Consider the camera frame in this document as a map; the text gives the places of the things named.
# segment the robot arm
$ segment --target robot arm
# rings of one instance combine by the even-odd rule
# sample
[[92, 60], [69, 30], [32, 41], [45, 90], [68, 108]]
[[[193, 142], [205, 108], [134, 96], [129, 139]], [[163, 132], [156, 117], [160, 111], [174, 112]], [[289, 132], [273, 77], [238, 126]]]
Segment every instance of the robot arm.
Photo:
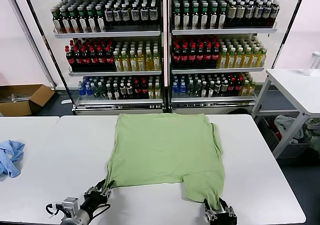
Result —
[[[90, 187], [83, 195], [84, 202], [78, 208], [78, 198], [67, 197], [62, 203], [50, 203], [45, 209], [51, 215], [57, 215], [59, 211], [64, 213], [61, 225], [88, 225], [94, 218], [108, 210], [111, 205], [107, 204], [111, 195], [114, 181], [108, 185], [106, 180], [98, 182], [96, 186]], [[98, 214], [94, 215], [97, 209], [105, 208]]]

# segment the white side table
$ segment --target white side table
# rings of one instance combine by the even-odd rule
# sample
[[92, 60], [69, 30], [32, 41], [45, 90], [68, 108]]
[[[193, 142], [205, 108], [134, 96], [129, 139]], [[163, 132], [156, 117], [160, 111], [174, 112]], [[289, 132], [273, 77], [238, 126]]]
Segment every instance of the white side table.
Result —
[[313, 76], [305, 76], [303, 75], [303, 69], [267, 69], [266, 73], [268, 76], [252, 109], [252, 117], [268, 114], [267, 111], [261, 110], [260, 106], [263, 101], [262, 98], [268, 92], [271, 83], [299, 112], [288, 132], [272, 152], [274, 157], [278, 158], [309, 118], [320, 118], [320, 72], [316, 70]]

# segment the cardboard box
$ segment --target cardboard box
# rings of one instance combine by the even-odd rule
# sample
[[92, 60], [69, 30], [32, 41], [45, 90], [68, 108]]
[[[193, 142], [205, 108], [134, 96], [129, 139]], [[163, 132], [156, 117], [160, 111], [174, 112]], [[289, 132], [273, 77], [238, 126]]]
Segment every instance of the cardboard box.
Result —
[[55, 91], [42, 84], [0, 86], [0, 98], [11, 94], [28, 95], [28, 101], [0, 103], [0, 113], [5, 117], [28, 116], [38, 112], [55, 94]]

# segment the green t-shirt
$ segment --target green t-shirt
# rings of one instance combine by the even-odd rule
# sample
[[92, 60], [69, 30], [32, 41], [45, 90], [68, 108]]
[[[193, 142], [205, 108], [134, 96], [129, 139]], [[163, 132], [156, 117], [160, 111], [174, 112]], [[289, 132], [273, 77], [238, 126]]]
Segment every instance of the green t-shirt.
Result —
[[224, 186], [217, 127], [204, 114], [120, 114], [107, 163], [114, 187], [181, 183], [184, 196], [219, 209]]

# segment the light blue towel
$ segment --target light blue towel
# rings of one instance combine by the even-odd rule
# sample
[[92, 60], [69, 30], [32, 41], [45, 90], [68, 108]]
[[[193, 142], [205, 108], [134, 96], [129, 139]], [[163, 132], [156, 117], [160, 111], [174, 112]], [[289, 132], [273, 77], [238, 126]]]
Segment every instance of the light blue towel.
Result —
[[21, 172], [15, 167], [13, 162], [20, 161], [24, 152], [24, 144], [19, 141], [3, 141], [0, 142], [0, 175], [2, 173], [9, 174], [10, 178], [18, 176]]

